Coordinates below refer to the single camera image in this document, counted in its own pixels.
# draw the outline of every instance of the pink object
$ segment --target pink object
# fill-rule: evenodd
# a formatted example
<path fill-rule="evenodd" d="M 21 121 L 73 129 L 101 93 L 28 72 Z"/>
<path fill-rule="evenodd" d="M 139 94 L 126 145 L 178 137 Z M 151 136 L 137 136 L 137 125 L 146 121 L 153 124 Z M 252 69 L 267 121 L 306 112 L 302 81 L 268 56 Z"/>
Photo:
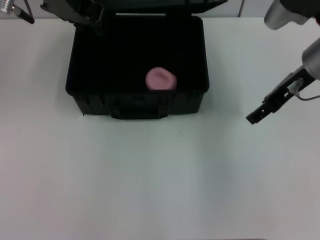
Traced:
<path fill-rule="evenodd" d="M 155 67 L 147 73 L 145 83 L 150 90 L 175 90 L 177 77 L 162 67 Z"/>

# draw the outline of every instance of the gray wall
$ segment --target gray wall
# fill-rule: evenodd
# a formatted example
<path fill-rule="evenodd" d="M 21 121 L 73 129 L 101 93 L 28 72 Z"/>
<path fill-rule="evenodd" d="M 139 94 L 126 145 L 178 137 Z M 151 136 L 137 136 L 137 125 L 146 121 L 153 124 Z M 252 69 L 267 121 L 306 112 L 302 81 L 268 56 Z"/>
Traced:
<path fill-rule="evenodd" d="M 43 11 L 40 5 L 43 0 L 28 0 L 33 15 L 38 19 L 55 18 L 54 15 Z M 245 0 L 242 17 L 264 17 L 268 7 L 273 0 Z M 23 0 L 15 0 L 16 4 L 25 9 Z M 240 11 L 242 0 L 229 0 L 229 2 L 218 6 L 208 12 L 199 14 L 201 17 L 237 17 Z M 1 19 L 15 18 L 15 16 L 0 14 Z"/>

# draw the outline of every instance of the case lid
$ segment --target case lid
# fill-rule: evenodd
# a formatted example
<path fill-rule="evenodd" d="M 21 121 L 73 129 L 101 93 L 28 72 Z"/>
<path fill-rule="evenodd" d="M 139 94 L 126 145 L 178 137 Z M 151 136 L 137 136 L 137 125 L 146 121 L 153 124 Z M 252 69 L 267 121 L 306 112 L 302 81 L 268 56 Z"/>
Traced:
<path fill-rule="evenodd" d="M 228 0 L 101 0 L 108 12 L 137 14 L 166 14 L 184 12 L 204 13 Z"/>

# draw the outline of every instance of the case handle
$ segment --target case handle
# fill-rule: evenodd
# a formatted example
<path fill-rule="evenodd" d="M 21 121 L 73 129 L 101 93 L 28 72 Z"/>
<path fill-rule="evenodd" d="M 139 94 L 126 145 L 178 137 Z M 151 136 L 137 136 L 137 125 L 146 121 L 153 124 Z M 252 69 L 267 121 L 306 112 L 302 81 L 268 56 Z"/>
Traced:
<path fill-rule="evenodd" d="M 111 116 L 122 120 L 162 119 L 168 117 L 168 107 L 160 105 L 157 108 L 122 108 L 112 107 Z"/>

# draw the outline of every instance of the wire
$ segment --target wire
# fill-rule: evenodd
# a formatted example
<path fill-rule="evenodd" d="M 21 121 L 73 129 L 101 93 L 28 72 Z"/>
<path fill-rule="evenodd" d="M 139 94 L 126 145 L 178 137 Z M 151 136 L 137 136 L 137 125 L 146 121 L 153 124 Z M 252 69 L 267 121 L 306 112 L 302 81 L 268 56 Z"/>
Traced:
<path fill-rule="evenodd" d="M 32 14 L 32 11 L 31 11 L 31 7 L 30 7 L 30 5 L 29 5 L 29 3 L 28 3 L 28 0 L 24 0 L 24 4 L 25 4 L 25 6 L 26 6 L 26 9 L 28 9 L 29 15 L 30 15 L 32 18 L 34 18 L 33 14 Z"/>
<path fill-rule="evenodd" d="M 242 15 L 242 11 L 244 10 L 245 2 L 246 2 L 246 0 L 242 0 L 242 2 L 241 2 L 238 18 L 240 18 Z"/>
<path fill-rule="evenodd" d="M 320 99 L 320 95 L 318 95 L 318 96 L 313 96 L 313 97 L 310 97 L 310 98 L 302 98 L 302 97 L 300 97 L 300 93 L 299 93 L 297 90 L 294 92 L 294 95 L 295 95 L 298 99 L 300 99 L 301 101 L 311 101 L 311 100 L 314 100 L 314 99 Z"/>

